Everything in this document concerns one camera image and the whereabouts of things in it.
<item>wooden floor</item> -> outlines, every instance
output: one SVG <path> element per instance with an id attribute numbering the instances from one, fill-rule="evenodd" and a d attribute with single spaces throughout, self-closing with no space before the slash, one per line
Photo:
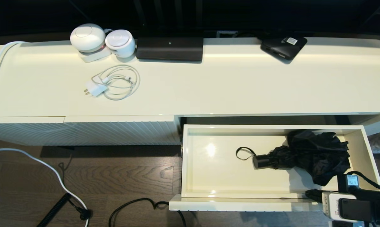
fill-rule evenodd
<path id="1" fill-rule="evenodd" d="M 24 147 L 2 141 L 0 148 L 20 148 L 36 157 L 40 157 L 42 152 L 42 147 Z M 73 153 L 70 166 L 65 172 L 65 185 L 93 210 L 90 227 L 106 227 L 111 212 L 128 201 L 142 197 L 169 201 L 180 193 L 181 158 L 177 154 L 171 151 L 153 153 L 139 147 L 129 148 L 132 149 L 130 155 L 123 157 L 118 157 L 115 152 L 109 152 L 113 157 L 96 157 L 93 149 L 101 151 L 107 150 L 107 147 L 80 148 Z M 47 157 L 42 159 L 60 170 L 57 165 L 68 162 L 68 155 L 65 154 L 70 151 L 55 149 L 60 149 L 59 153 L 65 158 L 48 158 L 51 151 L 47 148 L 41 156 Z M 122 153 L 127 154 L 127 148 L 121 149 L 124 150 Z M 0 227 L 36 226 L 63 194 L 64 191 L 50 169 L 23 154 L 0 152 Z M 328 219 L 321 212 L 183 213 L 189 227 L 328 226 Z M 79 213 L 69 204 L 49 224 L 53 227 L 84 225 L 85 222 L 79 219 Z M 114 226 L 180 227 L 181 220 L 176 212 L 169 211 L 168 208 L 153 210 L 149 202 L 141 201 L 119 212 Z"/>

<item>black router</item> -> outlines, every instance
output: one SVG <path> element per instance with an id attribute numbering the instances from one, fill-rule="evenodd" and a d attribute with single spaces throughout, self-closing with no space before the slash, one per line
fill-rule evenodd
<path id="1" fill-rule="evenodd" d="M 202 37 L 138 38 L 138 59 L 165 61 L 201 61 L 204 46 Z"/>

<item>open drawer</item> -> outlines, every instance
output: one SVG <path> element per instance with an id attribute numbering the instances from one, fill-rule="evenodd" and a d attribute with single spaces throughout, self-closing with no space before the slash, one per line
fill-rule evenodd
<path id="1" fill-rule="evenodd" d="M 235 155 L 239 147 L 249 147 L 257 155 L 267 154 L 288 145 L 287 134 L 297 129 L 335 132 L 340 141 L 348 141 L 348 171 L 360 171 L 380 185 L 369 142 L 360 125 L 184 125 L 181 195 L 170 201 L 170 210 L 321 210 L 321 204 L 305 198 L 304 193 L 309 189 L 337 191 L 337 177 L 322 187 L 314 184 L 303 169 L 255 170 L 251 158 L 241 161 Z M 375 190 L 361 178 L 360 187 Z"/>

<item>sticker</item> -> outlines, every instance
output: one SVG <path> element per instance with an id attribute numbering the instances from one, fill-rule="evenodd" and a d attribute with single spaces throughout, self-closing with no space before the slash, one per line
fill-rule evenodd
<path id="1" fill-rule="evenodd" d="M 347 175 L 347 181 L 349 186 L 358 186 L 358 176 Z"/>
<path id="2" fill-rule="evenodd" d="M 294 38 L 292 38 L 292 37 L 289 37 L 289 38 L 287 39 L 287 43 L 291 43 L 292 45 L 295 45 L 296 42 L 297 42 L 297 40 L 294 39 Z"/>

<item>black umbrella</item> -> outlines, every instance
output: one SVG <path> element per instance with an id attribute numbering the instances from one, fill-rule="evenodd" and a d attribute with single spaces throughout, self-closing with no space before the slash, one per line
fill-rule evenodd
<path id="1" fill-rule="evenodd" d="M 305 169 L 315 184 L 325 186 L 332 177 L 350 168 L 348 142 L 340 142 L 335 135 L 334 132 L 316 135 L 307 129 L 296 130 L 287 135 L 289 147 L 277 147 L 266 155 L 256 155 L 252 149 L 240 147 L 236 151 L 236 157 L 239 151 L 247 149 L 252 153 L 256 169 L 297 166 Z"/>

